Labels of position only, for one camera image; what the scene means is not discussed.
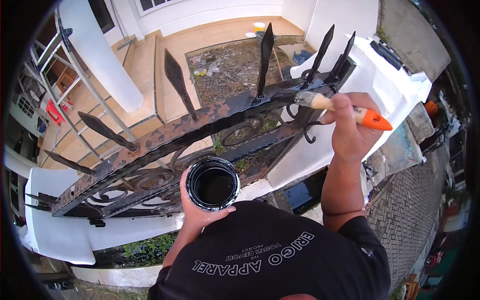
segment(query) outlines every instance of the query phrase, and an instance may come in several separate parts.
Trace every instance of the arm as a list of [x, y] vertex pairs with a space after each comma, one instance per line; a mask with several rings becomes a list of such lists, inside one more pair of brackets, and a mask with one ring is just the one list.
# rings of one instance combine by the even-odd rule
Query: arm
[[196, 206], [188, 197], [185, 188], [185, 180], [190, 168], [187, 168], [180, 179], [181, 204], [185, 211], [185, 221], [180, 229], [177, 239], [168, 251], [163, 260], [163, 267], [173, 265], [175, 258], [180, 251], [190, 242], [196, 240], [202, 233], [202, 229], [207, 225], [225, 218], [229, 213], [235, 211], [235, 207], [230, 206], [217, 212], [203, 210]]
[[335, 111], [322, 117], [323, 124], [336, 121], [332, 134], [335, 152], [322, 189], [324, 225], [338, 231], [345, 223], [363, 212], [363, 194], [360, 186], [361, 160], [382, 135], [355, 122], [352, 105], [380, 112], [367, 93], [336, 94], [332, 97]]

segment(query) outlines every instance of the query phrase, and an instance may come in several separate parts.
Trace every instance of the brick pavement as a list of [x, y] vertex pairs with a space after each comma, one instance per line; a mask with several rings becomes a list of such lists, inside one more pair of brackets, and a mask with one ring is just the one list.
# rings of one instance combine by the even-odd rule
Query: brick pavement
[[408, 275], [440, 208], [447, 151], [442, 147], [417, 165], [392, 175], [366, 208], [371, 228], [387, 250], [391, 290]]

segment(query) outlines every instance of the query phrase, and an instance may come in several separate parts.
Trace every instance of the white pillar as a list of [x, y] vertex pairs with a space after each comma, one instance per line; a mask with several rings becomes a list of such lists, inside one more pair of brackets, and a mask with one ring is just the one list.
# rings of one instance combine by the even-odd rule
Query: white pillar
[[28, 160], [26, 157], [16, 153], [12, 148], [5, 145], [5, 151], [3, 152], [3, 164], [11, 171], [17, 173], [23, 178], [28, 179], [30, 176], [30, 170], [36, 168], [37, 165]]
[[108, 45], [88, 0], [63, 0], [60, 18], [63, 28], [73, 29], [69, 40], [93, 75], [126, 112], [136, 111], [144, 97]]

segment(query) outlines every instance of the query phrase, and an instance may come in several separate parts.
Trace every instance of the wrought iron fence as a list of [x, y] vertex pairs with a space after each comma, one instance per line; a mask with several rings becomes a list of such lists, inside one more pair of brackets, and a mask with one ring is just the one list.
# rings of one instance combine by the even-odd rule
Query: wrought iron fence
[[[325, 73], [316, 71], [332, 40], [334, 27], [335, 25], [325, 35], [312, 68], [306, 71], [304, 76], [265, 86], [265, 76], [274, 45], [272, 25], [269, 24], [261, 42], [257, 90], [244, 92], [197, 110], [193, 108], [187, 93], [181, 67], [165, 50], [167, 78], [180, 95], [188, 114], [134, 142], [128, 142], [100, 119], [79, 112], [80, 118], [89, 128], [123, 148], [92, 169], [46, 151], [55, 161], [84, 175], [60, 197], [41, 193], [38, 196], [32, 195], [40, 204], [30, 206], [50, 211], [53, 216], [87, 217], [92, 225], [101, 227], [105, 225], [101, 219], [109, 217], [168, 216], [181, 212], [181, 174], [189, 165], [206, 156], [219, 156], [231, 162], [254, 157], [247, 170], [240, 175], [243, 186], [264, 177], [300, 138], [305, 136], [309, 143], [315, 142], [315, 137], [308, 137], [307, 131], [313, 125], [319, 124], [316, 120], [321, 113], [299, 107], [298, 113], [293, 115], [288, 103], [272, 99], [272, 96], [288, 89], [311, 90], [331, 97], [355, 67], [348, 59], [354, 32], [333, 70]], [[280, 117], [279, 111], [285, 106], [293, 121], [284, 121]], [[277, 121], [278, 125], [266, 131], [261, 130], [265, 118]], [[235, 133], [238, 131], [247, 133], [237, 136]], [[211, 148], [179, 158], [194, 142], [218, 133], [223, 152]], [[168, 168], [141, 169], [171, 153], [174, 155]], [[107, 193], [111, 191], [119, 191], [121, 195], [110, 198]], [[145, 204], [156, 197], [167, 202]], [[138, 205], [141, 205], [141, 209], [132, 208]]]

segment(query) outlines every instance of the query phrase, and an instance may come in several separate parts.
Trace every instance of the black t-shirt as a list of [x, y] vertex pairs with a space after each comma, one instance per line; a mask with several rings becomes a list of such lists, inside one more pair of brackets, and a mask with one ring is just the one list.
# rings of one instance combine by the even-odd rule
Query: black t-shirt
[[207, 226], [160, 271], [149, 300], [387, 296], [387, 254], [365, 217], [335, 233], [265, 203], [234, 206], [235, 212]]

